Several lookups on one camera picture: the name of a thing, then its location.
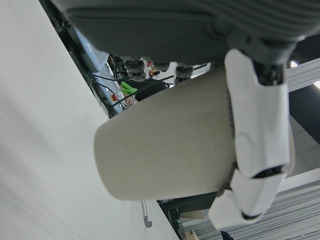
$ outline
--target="gray ribbed surface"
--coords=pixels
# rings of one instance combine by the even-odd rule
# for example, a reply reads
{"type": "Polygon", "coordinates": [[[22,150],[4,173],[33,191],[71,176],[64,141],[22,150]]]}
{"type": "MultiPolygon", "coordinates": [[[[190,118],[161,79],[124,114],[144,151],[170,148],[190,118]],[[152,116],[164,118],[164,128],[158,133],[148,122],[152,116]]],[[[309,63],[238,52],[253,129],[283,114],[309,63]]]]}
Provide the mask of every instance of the gray ribbed surface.
{"type": "Polygon", "coordinates": [[[204,11],[228,20],[253,35],[295,41],[320,28],[320,1],[316,0],[189,0],[204,11]]]}
{"type": "Polygon", "coordinates": [[[286,70],[289,92],[302,89],[320,80],[320,58],[286,70]]]}
{"type": "MultiPolygon", "coordinates": [[[[224,229],[235,240],[286,240],[290,234],[302,234],[304,240],[320,239],[320,231],[304,235],[305,229],[320,223],[320,185],[309,186],[278,195],[264,217],[255,224],[224,229]]],[[[183,224],[194,230],[200,240],[221,240],[220,231],[208,216],[183,224]]]]}
{"type": "Polygon", "coordinates": [[[154,62],[223,62],[227,43],[209,30],[212,16],[179,0],[52,0],[99,50],[154,62]]]}

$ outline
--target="green object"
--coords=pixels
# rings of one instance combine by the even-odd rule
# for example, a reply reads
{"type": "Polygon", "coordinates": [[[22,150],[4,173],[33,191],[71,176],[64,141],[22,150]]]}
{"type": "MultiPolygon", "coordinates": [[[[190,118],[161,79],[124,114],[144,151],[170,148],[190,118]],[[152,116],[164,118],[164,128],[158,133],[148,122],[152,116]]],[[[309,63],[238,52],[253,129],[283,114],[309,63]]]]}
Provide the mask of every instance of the green object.
{"type": "Polygon", "coordinates": [[[129,84],[127,84],[124,81],[121,82],[121,92],[130,95],[130,94],[135,93],[136,91],[138,91],[138,89],[130,86],[129,84]]]}

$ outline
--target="white wall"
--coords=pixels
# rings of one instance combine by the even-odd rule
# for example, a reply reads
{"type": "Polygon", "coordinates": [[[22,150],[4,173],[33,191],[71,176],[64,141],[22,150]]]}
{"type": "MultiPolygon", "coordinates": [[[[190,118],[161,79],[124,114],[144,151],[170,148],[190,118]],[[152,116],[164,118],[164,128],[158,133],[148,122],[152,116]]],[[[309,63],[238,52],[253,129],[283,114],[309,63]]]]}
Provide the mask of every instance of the white wall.
{"type": "Polygon", "coordinates": [[[39,2],[0,1],[0,23],[0,239],[176,240],[156,202],[145,228],[140,202],[103,187],[93,137],[107,116],[39,2]]]}

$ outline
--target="wire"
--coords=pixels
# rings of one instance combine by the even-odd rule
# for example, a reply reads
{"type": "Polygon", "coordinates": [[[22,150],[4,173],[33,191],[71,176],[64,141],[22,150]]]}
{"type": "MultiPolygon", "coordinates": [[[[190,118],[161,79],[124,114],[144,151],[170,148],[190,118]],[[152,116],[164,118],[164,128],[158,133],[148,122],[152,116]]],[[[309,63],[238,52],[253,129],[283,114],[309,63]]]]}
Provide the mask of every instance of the wire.
{"type": "Polygon", "coordinates": [[[112,92],[114,95],[116,95],[115,92],[112,91],[111,88],[107,87],[106,85],[103,85],[103,84],[101,84],[101,83],[99,83],[99,82],[96,82],[96,81],[93,82],[93,84],[98,84],[99,86],[108,89],[110,92],[112,92]]]}
{"type": "MultiPolygon", "coordinates": [[[[93,88],[93,86],[91,86],[92,84],[94,84],[95,82],[91,82],[91,84],[89,85],[89,87],[90,87],[90,89],[91,88],[93,88]]],[[[111,113],[111,111],[110,111],[110,108],[112,108],[111,107],[111,105],[109,105],[109,104],[107,104],[104,100],[103,100],[103,97],[99,94],[99,91],[94,91],[95,93],[96,93],[96,95],[97,95],[97,97],[99,98],[99,100],[100,100],[100,107],[101,107],[101,103],[103,103],[103,105],[105,106],[105,108],[106,108],[106,110],[107,110],[107,112],[108,112],[108,117],[109,117],[109,119],[111,119],[113,116],[115,116],[115,115],[111,115],[110,113],[111,113]]]]}
{"type": "MultiPolygon", "coordinates": [[[[163,78],[163,79],[161,79],[161,80],[158,80],[158,81],[159,81],[159,82],[163,82],[163,81],[168,80],[168,79],[171,79],[171,78],[173,78],[173,77],[174,77],[174,75],[167,76],[167,77],[165,77],[165,78],[163,78]]],[[[140,91],[143,91],[143,90],[145,90],[145,89],[148,89],[149,87],[151,87],[151,86],[153,86],[153,85],[159,84],[159,82],[153,82],[153,83],[151,83],[151,84],[149,84],[149,85],[147,85],[147,86],[144,86],[144,87],[138,89],[138,91],[135,91],[134,93],[131,93],[131,94],[129,94],[128,96],[122,98],[121,100],[115,102],[113,105],[111,105],[111,107],[114,107],[115,105],[121,103],[123,100],[126,100],[127,98],[130,98],[131,96],[137,94],[137,93],[140,92],[140,91]]]]}
{"type": "Polygon", "coordinates": [[[115,80],[115,79],[112,79],[112,78],[106,78],[104,76],[99,76],[99,75],[95,75],[95,74],[92,74],[92,76],[96,77],[96,78],[100,78],[100,79],[105,79],[105,80],[109,80],[109,81],[113,81],[113,82],[118,82],[118,81],[124,81],[124,80],[129,80],[130,77],[128,76],[125,76],[123,78],[120,78],[119,80],[115,80]]]}
{"type": "Polygon", "coordinates": [[[118,76],[117,76],[117,67],[118,67],[118,59],[115,62],[115,68],[114,68],[114,75],[115,75],[115,80],[118,81],[118,76]]]}
{"type": "Polygon", "coordinates": [[[207,66],[208,64],[207,63],[205,63],[205,64],[203,64],[203,65],[201,65],[201,66],[197,66],[197,67],[195,67],[193,70],[197,70],[197,69],[201,69],[201,68],[204,68],[205,66],[207,66]]]}
{"type": "Polygon", "coordinates": [[[148,81],[149,79],[146,79],[146,80],[144,80],[143,82],[144,83],[156,83],[156,84],[164,84],[164,85],[175,85],[174,83],[168,83],[168,82],[163,82],[163,81],[161,81],[161,80],[158,80],[159,82],[154,82],[154,81],[148,81]]]}

